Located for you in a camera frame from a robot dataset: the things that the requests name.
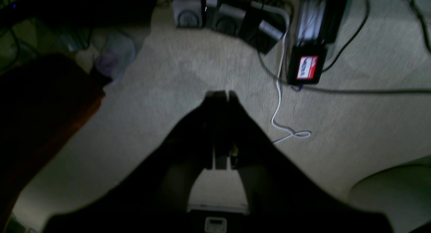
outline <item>white cable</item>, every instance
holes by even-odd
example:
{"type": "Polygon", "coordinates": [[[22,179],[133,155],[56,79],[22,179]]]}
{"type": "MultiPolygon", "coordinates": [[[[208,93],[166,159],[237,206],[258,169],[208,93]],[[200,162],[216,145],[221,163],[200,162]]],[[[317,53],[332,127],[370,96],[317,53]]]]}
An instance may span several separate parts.
{"type": "MultiPolygon", "coordinates": [[[[280,66],[278,67],[278,74],[277,74],[278,78],[280,78],[281,67],[283,66],[283,60],[284,60],[284,57],[285,57],[285,41],[286,41],[286,35],[287,34],[288,33],[286,32],[285,35],[283,36],[283,50],[281,52],[280,66]]],[[[274,144],[282,142],[285,139],[290,138],[290,137],[295,137],[295,138],[308,138],[308,137],[310,137],[311,136],[311,132],[309,132],[309,131],[294,132],[292,129],[290,129],[288,127],[285,127],[285,126],[278,125],[275,122],[275,117],[277,116],[278,110],[280,109],[281,97],[282,97],[282,95],[281,95],[281,86],[280,86],[280,80],[279,79],[277,79],[277,81],[276,81],[276,86],[277,86],[277,92],[278,92],[278,105],[277,105],[277,109],[274,112],[274,115],[272,116],[271,124],[272,124],[272,126],[276,127],[279,130],[283,130],[283,131],[288,132],[290,135],[285,136],[283,138],[280,138],[280,139],[274,141],[274,144]]]]}

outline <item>beige carpet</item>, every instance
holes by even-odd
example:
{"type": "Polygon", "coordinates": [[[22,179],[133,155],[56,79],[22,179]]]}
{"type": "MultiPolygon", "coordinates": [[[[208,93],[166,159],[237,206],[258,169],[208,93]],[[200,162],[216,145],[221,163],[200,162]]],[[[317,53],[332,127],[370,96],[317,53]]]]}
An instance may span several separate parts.
{"type": "MultiPolygon", "coordinates": [[[[356,31],[364,10],[364,0],[353,0],[335,50],[356,31]]],[[[274,72],[279,56],[276,47],[265,57],[274,72]]],[[[430,67],[431,55],[408,5],[371,0],[368,23],[319,86],[431,87],[430,67]]],[[[83,207],[106,193],[158,147],[208,90],[235,90],[269,138],[286,135],[271,125],[277,92],[256,51],[210,30],[175,29],[170,9],[154,11],[151,34],[136,61],[122,82],[105,90],[100,111],[21,194],[14,213],[25,225],[40,230],[51,214],[83,207]]],[[[276,120],[312,135],[277,146],[328,193],[346,201],[361,179],[431,155],[430,109],[431,96],[425,95],[345,96],[285,89],[276,120]]],[[[206,172],[190,202],[242,207],[246,199],[237,174],[206,172]]]]}

